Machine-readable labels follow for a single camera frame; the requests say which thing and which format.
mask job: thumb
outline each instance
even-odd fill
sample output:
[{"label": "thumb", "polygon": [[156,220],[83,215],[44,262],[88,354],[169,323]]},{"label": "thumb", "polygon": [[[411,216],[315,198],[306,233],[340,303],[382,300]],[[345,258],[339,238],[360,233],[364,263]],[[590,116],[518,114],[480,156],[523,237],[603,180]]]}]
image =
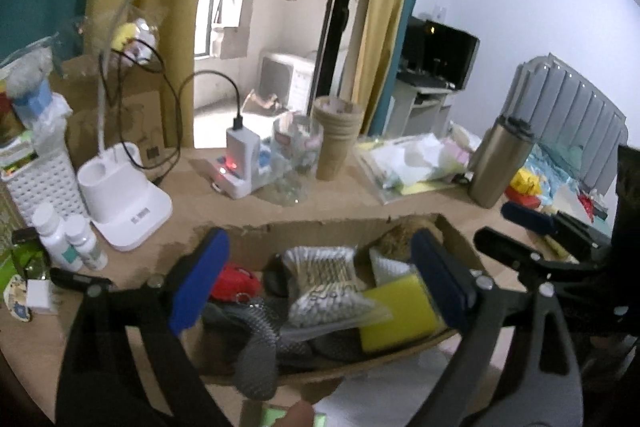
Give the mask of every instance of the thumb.
[{"label": "thumb", "polygon": [[301,400],[289,409],[287,415],[278,420],[273,427],[313,427],[315,416],[314,408]]}]

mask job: metal bolt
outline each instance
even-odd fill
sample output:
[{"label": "metal bolt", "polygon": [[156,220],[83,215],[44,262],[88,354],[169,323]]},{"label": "metal bolt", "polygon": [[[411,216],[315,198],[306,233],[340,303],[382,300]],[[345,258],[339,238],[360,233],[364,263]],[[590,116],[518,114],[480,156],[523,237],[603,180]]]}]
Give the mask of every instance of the metal bolt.
[{"label": "metal bolt", "polygon": [[538,287],[538,291],[540,292],[540,295],[542,295],[543,297],[551,298],[556,294],[556,288],[554,287],[553,283],[550,283],[550,282],[543,282]]},{"label": "metal bolt", "polygon": [[160,289],[163,284],[164,277],[158,274],[152,275],[148,280],[146,280],[146,285],[149,286],[149,288],[153,288],[154,290]]},{"label": "metal bolt", "polygon": [[97,284],[92,284],[86,290],[86,294],[90,297],[97,297],[101,293],[102,293],[102,288],[100,288],[100,286]]},{"label": "metal bolt", "polygon": [[494,280],[486,275],[481,275],[476,279],[476,284],[482,290],[490,290],[494,287]]}]

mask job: thermos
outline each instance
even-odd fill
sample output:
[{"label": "thermos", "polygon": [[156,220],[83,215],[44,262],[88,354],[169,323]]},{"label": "thermos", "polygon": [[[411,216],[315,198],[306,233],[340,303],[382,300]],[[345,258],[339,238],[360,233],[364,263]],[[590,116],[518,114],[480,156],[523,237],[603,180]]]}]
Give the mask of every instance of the thermos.
[{"label": "thermos", "polygon": [[470,161],[474,177],[469,197],[484,208],[500,199],[533,149],[534,136],[524,120],[498,117]]}]

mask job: yellow sponge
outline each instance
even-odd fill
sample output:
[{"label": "yellow sponge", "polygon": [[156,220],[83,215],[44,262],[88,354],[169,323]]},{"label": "yellow sponge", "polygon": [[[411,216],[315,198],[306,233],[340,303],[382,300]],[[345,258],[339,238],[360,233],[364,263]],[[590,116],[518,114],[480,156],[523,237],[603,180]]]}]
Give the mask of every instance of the yellow sponge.
[{"label": "yellow sponge", "polygon": [[440,318],[431,307],[424,282],[415,273],[367,290],[363,295],[385,305],[394,317],[360,328],[365,353],[421,339],[440,328]]}]

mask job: cardboard box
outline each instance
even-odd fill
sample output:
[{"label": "cardboard box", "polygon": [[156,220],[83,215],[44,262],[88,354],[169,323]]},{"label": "cardboard box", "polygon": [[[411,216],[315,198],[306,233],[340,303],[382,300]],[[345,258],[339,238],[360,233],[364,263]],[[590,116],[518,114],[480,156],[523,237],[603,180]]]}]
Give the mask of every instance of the cardboard box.
[{"label": "cardboard box", "polygon": [[[483,269],[474,248],[442,215],[427,216],[442,232],[444,247],[465,266]],[[263,227],[243,227],[227,229],[231,244],[231,260],[252,271],[261,271],[277,253],[292,247],[358,247],[356,269],[365,282],[372,282],[369,263],[369,247],[383,234],[400,225],[412,216],[398,219],[343,219],[337,221],[294,221],[272,223]],[[421,339],[386,352],[365,362],[348,365],[322,359],[322,367],[316,371],[281,375],[280,385],[301,385],[344,377],[367,371],[386,362],[408,357],[435,346],[453,335],[447,330],[435,336]],[[183,344],[194,367],[205,383],[231,385],[232,368],[224,362],[224,343],[220,333],[213,328],[203,328],[201,324],[184,333]]]},{"label": "cardboard box", "polygon": [[[66,78],[50,76],[51,89],[66,98],[73,110],[66,127],[66,144],[74,168],[98,153],[97,134],[97,74],[86,74],[91,68],[91,57],[78,57],[63,65]],[[153,166],[164,157],[164,134],[160,107],[162,76],[133,67],[123,83],[122,135],[126,141],[140,148],[144,166]],[[114,74],[107,80],[108,92],[115,97],[117,82]],[[117,103],[108,107],[105,117],[104,141],[107,147],[120,141],[117,124]]]}]

